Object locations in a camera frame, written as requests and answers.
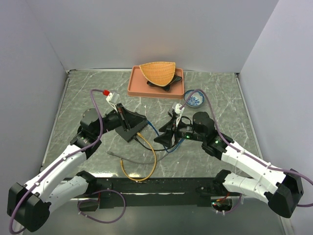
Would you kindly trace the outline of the black network switch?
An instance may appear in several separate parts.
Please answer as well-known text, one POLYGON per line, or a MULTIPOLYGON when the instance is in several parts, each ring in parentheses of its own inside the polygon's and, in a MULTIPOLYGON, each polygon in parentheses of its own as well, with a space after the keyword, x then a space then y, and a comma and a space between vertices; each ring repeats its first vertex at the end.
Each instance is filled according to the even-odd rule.
POLYGON ((122 126, 115 129, 116 133, 124 139, 126 142, 130 142, 134 137, 137 136, 137 133, 140 132, 148 125, 148 121, 144 120, 141 123, 137 124, 135 127, 130 130, 124 130, 122 126))

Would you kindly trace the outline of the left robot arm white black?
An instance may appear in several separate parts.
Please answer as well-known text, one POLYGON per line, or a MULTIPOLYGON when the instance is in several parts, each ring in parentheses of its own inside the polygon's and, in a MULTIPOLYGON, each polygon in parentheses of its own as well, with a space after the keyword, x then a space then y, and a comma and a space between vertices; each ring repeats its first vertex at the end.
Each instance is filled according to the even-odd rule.
POLYGON ((104 133, 121 129, 134 136, 147 125, 147 118, 131 112, 120 103, 101 116, 97 107, 83 113, 77 134, 49 166, 25 184, 15 183, 8 192, 7 214, 23 226, 21 231, 37 231, 50 214, 66 201, 78 196, 93 196, 97 179, 86 171, 79 172, 62 184, 67 174, 90 158, 101 144, 104 133))

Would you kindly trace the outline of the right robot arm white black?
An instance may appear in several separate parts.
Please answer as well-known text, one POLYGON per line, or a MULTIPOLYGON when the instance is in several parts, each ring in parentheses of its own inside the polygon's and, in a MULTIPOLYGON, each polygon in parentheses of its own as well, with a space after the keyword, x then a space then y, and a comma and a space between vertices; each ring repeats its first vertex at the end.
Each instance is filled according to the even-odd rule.
POLYGON ((154 141, 171 148, 179 139, 200 141, 202 149, 210 156, 226 162, 246 173, 239 176, 221 170, 215 177, 214 191, 219 195, 235 192, 265 202, 272 211, 290 218, 303 196, 303 185, 298 172, 283 170, 246 151, 232 138, 219 133, 207 112, 197 112, 189 124, 177 114, 162 126, 161 135, 154 141))

